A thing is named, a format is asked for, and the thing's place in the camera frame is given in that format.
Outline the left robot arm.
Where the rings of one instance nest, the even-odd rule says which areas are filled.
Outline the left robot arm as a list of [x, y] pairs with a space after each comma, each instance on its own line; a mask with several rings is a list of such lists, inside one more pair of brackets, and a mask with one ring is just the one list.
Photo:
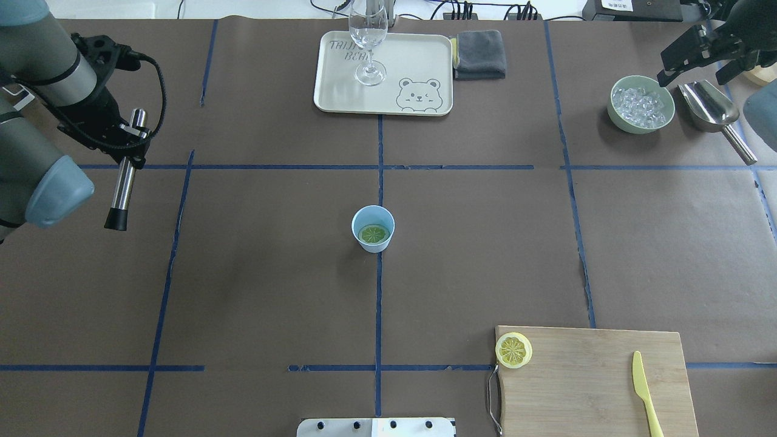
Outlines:
[[[56, 119], [56, 129], [118, 166], [104, 227], [125, 231], [134, 174], [146, 164], [151, 142], [166, 116], [168, 100], [158, 61], [106, 35], [67, 32], [44, 1], [3, 1], [2, 91], [16, 86], [21, 97], [2, 98], [2, 238], [25, 225], [47, 229], [72, 215], [95, 192], [92, 180], [23, 113], [37, 102]], [[108, 82], [117, 70], [153, 66], [161, 92], [157, 124], [147, 127], [141, 108], [124, 117]]]

